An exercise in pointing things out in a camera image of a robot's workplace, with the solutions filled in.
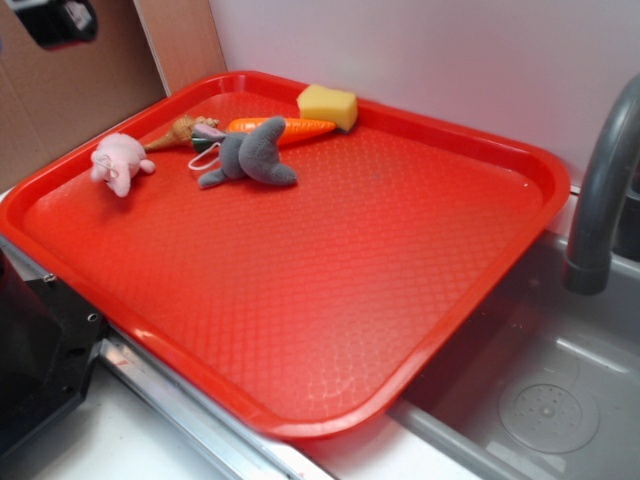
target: sink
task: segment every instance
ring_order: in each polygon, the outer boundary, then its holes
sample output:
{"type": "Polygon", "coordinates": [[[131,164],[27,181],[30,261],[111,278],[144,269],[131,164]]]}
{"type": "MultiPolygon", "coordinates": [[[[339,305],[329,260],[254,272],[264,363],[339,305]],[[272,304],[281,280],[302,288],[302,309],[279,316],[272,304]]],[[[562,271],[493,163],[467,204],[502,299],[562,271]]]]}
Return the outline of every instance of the sink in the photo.
{"type": "Polygon", "coordinates": [[[640,270],[616,258],[605,292],[570,293],[565,240],[546,232],[402,395],[485,478],[640,471],[640,270]]]}

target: metal edge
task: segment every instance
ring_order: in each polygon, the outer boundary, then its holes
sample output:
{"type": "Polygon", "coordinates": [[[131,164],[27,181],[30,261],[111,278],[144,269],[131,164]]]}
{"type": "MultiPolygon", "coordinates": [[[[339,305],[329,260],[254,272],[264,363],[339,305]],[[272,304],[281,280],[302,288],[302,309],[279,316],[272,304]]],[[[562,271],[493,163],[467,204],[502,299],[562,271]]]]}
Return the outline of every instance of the metal edge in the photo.
{"type": "Polygon", "coordinates": [[[297,449],[246,427],[119,332],[103,340],[100,358],[227,478],[335,478],[297,449]]]}
{"type": "Polygon", "coordinates": [[[7,253],[7,258],[11,260],[23,280],[41,279],[46,282],[55,279],[55,275],[29,258],[2,234],[0,234],[0,248],[7,253]]]}

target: gray faucet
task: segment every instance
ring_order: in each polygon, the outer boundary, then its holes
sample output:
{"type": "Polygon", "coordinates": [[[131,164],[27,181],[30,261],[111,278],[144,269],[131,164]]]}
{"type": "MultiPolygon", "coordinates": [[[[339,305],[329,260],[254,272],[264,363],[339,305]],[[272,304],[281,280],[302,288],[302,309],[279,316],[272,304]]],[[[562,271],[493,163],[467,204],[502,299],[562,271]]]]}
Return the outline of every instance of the gray faucet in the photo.
{"type": "Polygon", "coordinates": [[[578,199],[562,281],[593,295],[607,286],[611,252],[640,259],[640,74],[602,127],[578,199]]]}

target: orange carrot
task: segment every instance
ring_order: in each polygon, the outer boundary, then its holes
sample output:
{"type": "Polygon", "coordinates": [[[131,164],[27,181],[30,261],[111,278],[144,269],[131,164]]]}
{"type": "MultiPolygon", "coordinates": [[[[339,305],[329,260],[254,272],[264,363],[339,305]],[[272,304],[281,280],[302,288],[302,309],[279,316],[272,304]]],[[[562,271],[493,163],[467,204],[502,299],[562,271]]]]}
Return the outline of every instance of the orange carrot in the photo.
{"type": "MultiPolygon", "coordinates": [[[[249,133],[265,120],[268,120],[268,118],[238,118],[229,124],[226,131],[249,133]]],[[[286,126],[284,133],[280,137],[280,140],[278,140],[278,145],[306,140],[317,135],[322,135],[323,133],[331,132],[336,128],[334,122],[326,120],[313,120],[310,118],[285,118],[284,120],[286,126]]]]}

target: stuffed toy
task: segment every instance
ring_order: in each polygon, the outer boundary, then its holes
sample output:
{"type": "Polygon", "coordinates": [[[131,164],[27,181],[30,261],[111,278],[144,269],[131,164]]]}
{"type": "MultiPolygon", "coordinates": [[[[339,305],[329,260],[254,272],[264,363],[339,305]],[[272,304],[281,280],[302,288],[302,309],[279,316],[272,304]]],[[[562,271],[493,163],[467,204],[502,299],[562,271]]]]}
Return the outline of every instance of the stuffed toy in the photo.
{"type": "Polygon", "coordinates": [[[220,168],[202,175],[198,179],[200,188],[246,176],[268,185],[296,183],[293,169],[280,163],[277,143],[285,126],[285,119],[280,116],[271,117],[250,133],[223,133],[206,124],[195,125],[194,136],[220,145],[220,168]]]}
{"type": "Polygon", "coordinates": [[[129,194],[131,179],[138,171],[153,173],[156,169],[155,164],[146,158],[140,142],[124,133],[104,137],[91,154],[91,162],[91,180],[104,180],[118,197],[129,194]]]}

